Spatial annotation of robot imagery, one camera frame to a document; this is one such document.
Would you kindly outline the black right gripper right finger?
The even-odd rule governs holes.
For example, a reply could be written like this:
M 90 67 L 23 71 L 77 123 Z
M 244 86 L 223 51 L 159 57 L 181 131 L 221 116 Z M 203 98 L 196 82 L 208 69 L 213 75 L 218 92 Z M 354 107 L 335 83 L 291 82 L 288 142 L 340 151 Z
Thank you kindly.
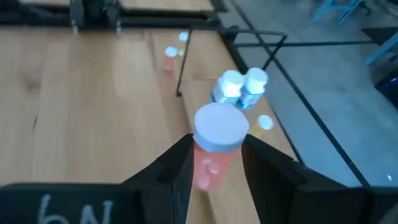
M 242 145 L 244 174 L 261 223 L 367 223 L 373 196 L 349 188 L 248 134 Z

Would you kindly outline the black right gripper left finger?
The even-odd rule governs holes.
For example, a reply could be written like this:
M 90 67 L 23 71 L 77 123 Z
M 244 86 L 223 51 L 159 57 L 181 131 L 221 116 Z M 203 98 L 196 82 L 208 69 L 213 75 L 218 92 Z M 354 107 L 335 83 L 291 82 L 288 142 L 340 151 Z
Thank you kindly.
M 193 135 L 186 134 L 123 182 L 132 192 L 123 223 L 180 224 L 187 221 L 193 182 Z

